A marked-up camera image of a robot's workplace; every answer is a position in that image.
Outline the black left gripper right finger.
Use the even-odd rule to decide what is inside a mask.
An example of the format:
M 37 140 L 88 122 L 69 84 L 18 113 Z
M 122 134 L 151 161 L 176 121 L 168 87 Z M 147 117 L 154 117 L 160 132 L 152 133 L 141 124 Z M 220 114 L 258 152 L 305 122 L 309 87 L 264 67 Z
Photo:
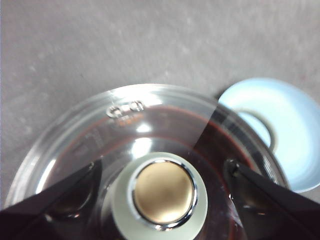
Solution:
M 231 200 L 249 240 L 318 240 L 320 205 L 236 160 L 223 166 Z

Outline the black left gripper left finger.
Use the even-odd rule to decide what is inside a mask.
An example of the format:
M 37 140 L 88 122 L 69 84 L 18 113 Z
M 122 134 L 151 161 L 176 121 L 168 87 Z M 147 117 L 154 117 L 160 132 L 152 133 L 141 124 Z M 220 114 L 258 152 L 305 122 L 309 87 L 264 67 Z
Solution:
M 96 160 L 0 212 L 2 240 L 91 240 L 102 162 Z

